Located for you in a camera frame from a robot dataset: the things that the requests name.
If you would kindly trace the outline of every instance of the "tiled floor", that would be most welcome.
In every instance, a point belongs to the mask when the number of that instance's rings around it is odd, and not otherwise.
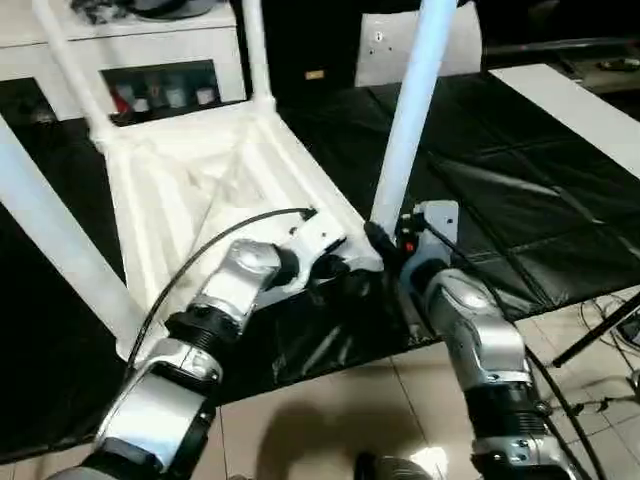
[[[585,314],[590,323],[598,321],[591,307]],[[585,332],[577,306],[518,326],[547,362]],[[639,358],[633,362],[640,367]],[[615,350],[598,343],[553,375],[569,400],[578,402],[629,395],[627,371]],[[546,386],[542,392],[549,395]],[[566,417],[555,418],[592,471]],[[640,406],[590,409],[579,419],[610,480],[640,478]],[[434,479],[475,480],[470,442],[464,399],[439,344],[222,407],[195,478],[347,480],[354,456],[366,450],[413,458]],[[86,452],[78,447],[0,467],[0,480],[41,480]]]

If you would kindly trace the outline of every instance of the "black stand leg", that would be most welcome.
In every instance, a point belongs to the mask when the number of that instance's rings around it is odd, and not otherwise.
[[[615,327],[618,323],[622,322],[625,318],[635,312],[638,307],[640,307],[640,293],[636,293],[633,297],[622,304],[615,312],[609,315],[608,318],[603,320],[600,325],[595,327],[584,337],[567,348],[566,351],[558,355],[558,357],[553,362],[551,362],[551,364],[554,367],[561,367],[577,354],[582,352],[582,350],[598,340],[598,338],[600,338],[602,335]]]

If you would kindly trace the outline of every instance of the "white tabletop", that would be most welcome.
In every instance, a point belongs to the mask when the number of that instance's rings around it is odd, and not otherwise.
[[[547,65],[491,73],[640,178],[640,122]]]
[[[71,0],[50,1],[70,40],[114,37],[179,30],[233,27],[233,9],[228,2],[218,3],[206,15],[171,22],[123,19],[107,25],[89,25],[69,8]],[[31,0],[0,0],[0,48],[46,43],[44,31],[31,11]]]

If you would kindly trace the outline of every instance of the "black tablecloth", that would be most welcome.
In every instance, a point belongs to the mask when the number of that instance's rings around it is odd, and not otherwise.
[[[366,217],[398,86],[289,100],[280,112]],[[17,132],[122,275],[106,172],[82,122]],[[488,74],[442,79],[406,206],[461,205],[460,248],[504,295],[512,318],[640,281],[640,182]],[[0,460],[86,438],[116,392],[114,341],[0,211],[5,365]],[[225,372],[231,401],[423,344],[383,275],[353,274],[258,312]]]

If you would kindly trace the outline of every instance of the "black wire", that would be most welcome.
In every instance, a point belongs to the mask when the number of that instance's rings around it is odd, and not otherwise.
[[[171,291],[171,289],[175,286],[176,283],[178,283],[178,280],[182,278],[182,276],[189,269],[189,267],[191,267],[191,265],[193,265],[213,245],[218,243],[227,235],[230,235],[231,233],[235,232],[236,230],[239,230],[251,223],[255,223],[260,220],[265,220],[267,218],[275,217],[277,215],[286,215],[290,213],[300,213],[301,215],[312,215],[314,213],[314,210],[311,208],[283,208],[280,210],[273,210],[271,212],[265,212],[265,213],[261,213],[260,215],[256,215],[254,217],[247,218],[246,220],[236,223],[232,227],[227,228],[223,232],[213,237],[207,243],[202,245],[202,247],[200,247],[198,251],[196,251],[193,255],[191,255],[187,259],[187,261],[184,262],[184,264],[178,269],[178,271],[173,275],[173,277],[171,277],[171,280],[169,280],[169,283],[167,283],[167,285],[162,289],[162,291],[156,298],[156,301],[153,302],[153,306],[149,309],[147,316],[144,318],[144,321],[142,322],[142,326],[140,327],[140,330],[138,330],[136,341],[133,344],[133,348],[131,349],[131,353],[129,354],[129,359],[127,360],[127,367],[125,369],[125,374],[124,374],[125,382],[129,380],[129,378],[131,377],[132,373],[135,370],[136,357],[138,356],[140,347],[142,346],[142,342],[144,342],[144,338],[147,335],[147,332],[149,331],[149,327],[153,322],[153,318],[155,317],[156,313],[158,313],[158,310],[160,309],[162,302],[164,302],[164,300],[167,298],[167,295],[169,295],[169,292]]]
[[[505,316],[505,319],[507,321],[510,321],[509,318],[508,318],[508,315],[507,315],[507,308],[506,308],[505,303],[502,301],[502,297],[500,297],[500,295],[498,294],[497,290],[493,287],[493,285],[491,285],[490,282],[488,282],[488,281],[486,281],[484,279],[484,277],[485,277],[484,273],[471,260],[469,260],[469,258],[467,257],[466,254],[464,254],[445,235],[440,233],[440,231],[438,229],[436,229],[433,225],[431,225],[429,222],[427,222],[425,220],[424,226],[438,240],[440,240],[444,245],[446,245],[453,253],[455,253],[458,257],[460,257],[460,259],[471,270],[474,271],[476,276],[484,283],[484,285],[486,286],[487,290],[489,290],[489,293],[491,293],[491,296],[496,301],[496,304],[497,304],[498,308],[502,311],[502,314]],[[593,468],[596,471],[596,476],[598,477],[598,480],[607,480],[607,476],[604,473],[604,468],[602,467],[602,463],[600,463],[600,459],[596,455],[596,452],[595,452],[595,450],[593,448],[593,445],[591,445],[591,442],[589,441],[589,438],[587,437],[587,434],[585,433],[584,429],[582,428],[582,425],[580,425],[580,423],[578,422],[577,417],[575,416],[575,414],[571,410],[571,406],[569,405],[569,402],[567,401],[566,397],[562,393],[562,390],[560,390],[560,387],[558,386],[556,381],[553,379],[553,377],[549,373],[549,370],[547,370],[547,368],[544,366],[542,361],[538,358],[538,356],[533,351],[531,351],[531,349],[529,347],[526,347],[526,353],[527,353],[527,356],[529,357],[529,359],[533,362],[533,364],[536,366],[536,368],[540,371],[540,373],[544,377],[545,381],[549,384],[549,387],[551,387],[551,391],[553,392],[553,394],[558,398],[558,401],[560,402],[560,405],[562,406],[562,409],[565,411],[565,413],[567,415],[567,418],[569,419],[569,421],[571,422],[571,425],[575,429],[576,434],[578,435],[578,438],[580,439],[580,442],[584,446],[584,449],[587,452],[587,455],[589,456],[589,459],[591,460],[591,463],[593,464]],[[576,468],[579,468],[581,471],[584,471],[584,468],[579,463],[576,464]]]
[[[589,475],[589,472],[584,469],[584,467],[580,463],[580,460],[578,460],[578,457],[576,457],[576,454],[573,453],[573,450],[571,450],[571,447],[569,447],[569,444],[563,438],[560,430],[558,430],[556,424],[553,423],[553,420],[551,420],[551,417],[546,417],[544,419],[544,423],[547,425],[547,428],[549,429],[551,434],[556,437],[556,439],[558,439],[558,445],[560,445],[560,448],[567,456],[571,464],[576,467],[576,470],[578,470],[580,477],[584,478],[585,480],[589,480],[591,478],[591,475]]]

